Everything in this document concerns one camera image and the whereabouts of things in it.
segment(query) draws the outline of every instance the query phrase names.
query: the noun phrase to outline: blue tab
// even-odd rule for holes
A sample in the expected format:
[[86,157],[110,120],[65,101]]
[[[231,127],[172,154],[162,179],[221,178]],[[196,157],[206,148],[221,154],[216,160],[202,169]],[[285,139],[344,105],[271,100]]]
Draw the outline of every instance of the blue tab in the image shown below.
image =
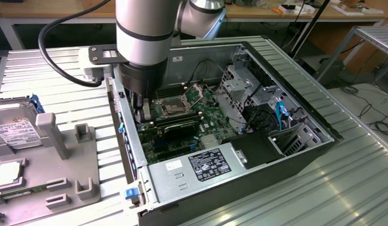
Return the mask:
[[281,130],[281,119],[280,119],[280,113],[283,113],[285,116],[289,116],[289,113],[287,111],[287,108],[284,107],[284,103],[280,101],[275,105],[275,113],[276,113],[276,118],[277,122],[280,124],[280,130]]
[[118,126],[118,133],[124,133],[124,123],[120,123],[120,126]]
[[125,198],[125,199],[130,199],[130,198],[133,198],[133,197],[137,197],[138,194],[140,194],[138,189],[137,189],[136,187],[133,187],[133,188],[126,189],[126,190],[124,191],[124,198]]
[[41,105],[41,102],[38,101],[38,97],[34,94],[32,94],[29,99],[30,99],[30,102],[34,104],[37,113],[44,113],[42,105]]

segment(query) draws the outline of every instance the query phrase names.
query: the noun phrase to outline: power supply label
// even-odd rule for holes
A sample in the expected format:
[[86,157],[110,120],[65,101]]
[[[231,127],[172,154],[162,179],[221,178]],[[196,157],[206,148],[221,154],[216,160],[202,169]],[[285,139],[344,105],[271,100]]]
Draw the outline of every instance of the power supply label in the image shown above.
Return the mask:
[[218,148],[189,156],[188,160],[198,181],[209,180],[232,171]]

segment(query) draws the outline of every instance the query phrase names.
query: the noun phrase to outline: table leg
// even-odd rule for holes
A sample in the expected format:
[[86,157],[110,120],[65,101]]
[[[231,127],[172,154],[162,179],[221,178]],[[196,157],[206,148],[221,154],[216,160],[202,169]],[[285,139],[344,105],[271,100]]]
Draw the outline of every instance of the table leg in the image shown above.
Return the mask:
[[241,27],[241,23],[239,22],[237,25],[236,25],[235,30],[236,30],[236,31],[240,31],[240,27]]
[[304,34],[304,32],[305,32],[305,30],[307,30],[307,28],[308,28],[308,26],[309,26],[309,24],[311,24],[311,22],[307,22],[307,24],[305,24],[305,26],[304,26],[304,28],[303,28],[303,30],[301,30],[301,33],[300,33],[300,35],[299,35],[299,37],[297,37],[297,40],[296,40],[296,42],[295,42],[295,44],[293,44],[293,47],[292,47],[292,50],[291,51],[293,51],[295,50],[295,46],[297,45],[297,43],[299,43],[299,41],[300,41],[300,37],[303,36],[303,34]]
[[12,50],[25,49],[17,31],[13,27],[10,19],[1,18],[0,20],[0,28],[5,35],[6,41],[10,45]]
[[340,55],[340,52],[343,51],[343,49],[347,47],[349,41],[352,40],[355,36],[355,27],[352,27],[351,31],[348,32],[345,39],[343,40],[343,42],[340,43],[339,47],[335,50],[335,53],[332,54],[332,56],[328,59],[328,63],[325,64],[324,68],[320,68],[319,71],[316,72],[317,75],[317,81],[320,81],[325,75],[325,72],[328,71],[329,67],[332,66],[337,56]]
[[388,73],[388,63],[387,65],[384,66],[384,68],[381,68],[376,74],[376,81],[379,81],[384,76],[385,74]]
[[[380,21],[375,22],[373,26],[381,26],[381,24],[384,23],[385,19],[381,19]],[[344,59],[344,65],[347,65],[349,63],[349,61],[352,60],[353,56],[356,55],[356,53],[359,52],[359,50],[361,49],[364,43],[361,45],[357,45],[353,50],[351,51],[351,53],[347,55],[345,59]]]

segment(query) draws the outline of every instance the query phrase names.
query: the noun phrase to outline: warning label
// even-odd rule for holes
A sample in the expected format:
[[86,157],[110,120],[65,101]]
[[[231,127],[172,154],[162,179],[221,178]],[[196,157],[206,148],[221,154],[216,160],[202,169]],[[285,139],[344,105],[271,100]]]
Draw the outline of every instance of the warning label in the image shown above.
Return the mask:
[[209,180],[231,170],[218,148],[188,157],[198,181]]
[[40,141],[29,121],[0,125],[0,137],[9,146]]

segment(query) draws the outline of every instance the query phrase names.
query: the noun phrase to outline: aluminum profile table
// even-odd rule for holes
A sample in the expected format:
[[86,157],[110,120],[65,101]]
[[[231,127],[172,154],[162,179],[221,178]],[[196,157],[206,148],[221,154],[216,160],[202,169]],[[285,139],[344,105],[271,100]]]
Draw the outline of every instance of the aluminum profile table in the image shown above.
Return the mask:
[[[321,83],[324,82],[324,76],[329,67],[332,66],[337,56],[340,55],[341,51],[344,50],[344,48],[347,47],[349,41],[352,40],[355,36],[359,36],[361,40],[367,41],[369,44],[372,44],[379,50],[381,50],[388,55],[388,26],[383,26],[383,27],[355,26],[351,29],[349,33],[347,34],[344,41],[341,42],[337,49],[335,50],[335,53],[332,57],[329,58],[324,69],[320,70],[321,73],[317,75],[317,81],[320,81]],[[351,58],[355,56],[355,54],[357,53],[363,45],[364,43],[361,43],[353,48],[352,52],[349,53],[348,57],[344,60],[344,64],[349,62]]]
[[[184,225],[388,225],[387,143],[272,41],[252,36],[185,40],[182,44],[236,41],[251,43],[345,139],[299,175]],[[57,48],[49,53],[66,72],[81,78],[77,49]],[[45,110],[54,111],[61,120],[60,129],[86,122],[97,130],[102,201],[29,225],[133,225],[118,196],[125,179],[105,87],[93,89],[72,84],[50,70],[37,50],[12,51],[6,59],[1,59],[0,68],[4,71],[1,97],[33,91],[41,97]]]

